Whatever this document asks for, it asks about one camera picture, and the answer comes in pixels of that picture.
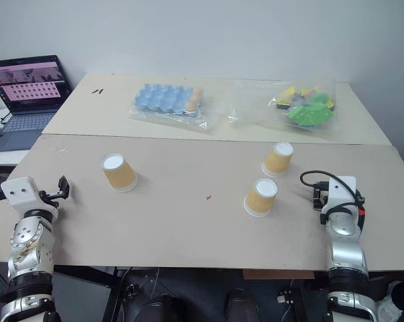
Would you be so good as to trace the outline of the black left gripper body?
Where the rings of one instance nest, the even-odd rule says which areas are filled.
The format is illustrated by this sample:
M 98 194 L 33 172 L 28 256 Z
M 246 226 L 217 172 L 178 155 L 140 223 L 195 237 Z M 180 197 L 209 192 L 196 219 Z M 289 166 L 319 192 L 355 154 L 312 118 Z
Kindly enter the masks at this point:
M 56 203 L 56 199 L 60 198 L 60 191 L 57 191 L 55 193 L 39 191 L 38 195 L 44 203 Z

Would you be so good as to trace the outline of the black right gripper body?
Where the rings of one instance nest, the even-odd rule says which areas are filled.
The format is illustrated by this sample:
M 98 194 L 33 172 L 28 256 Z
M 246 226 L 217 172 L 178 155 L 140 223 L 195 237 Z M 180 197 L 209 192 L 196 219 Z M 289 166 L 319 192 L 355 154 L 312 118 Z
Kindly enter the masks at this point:
M 313 184 L 313 209 L 321 211 L 328 200 L 329 182 L 320 181 Z

